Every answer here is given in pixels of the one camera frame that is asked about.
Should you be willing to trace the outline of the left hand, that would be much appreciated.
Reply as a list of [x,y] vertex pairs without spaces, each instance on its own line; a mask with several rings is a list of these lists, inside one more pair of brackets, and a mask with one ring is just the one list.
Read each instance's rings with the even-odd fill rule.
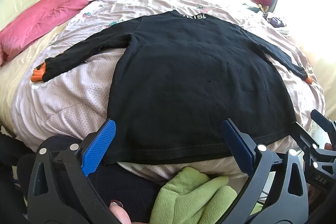
[[123,209],[121,202],[112,200],[110,202],[109,209],[122,224],[132,224],[130,217]]

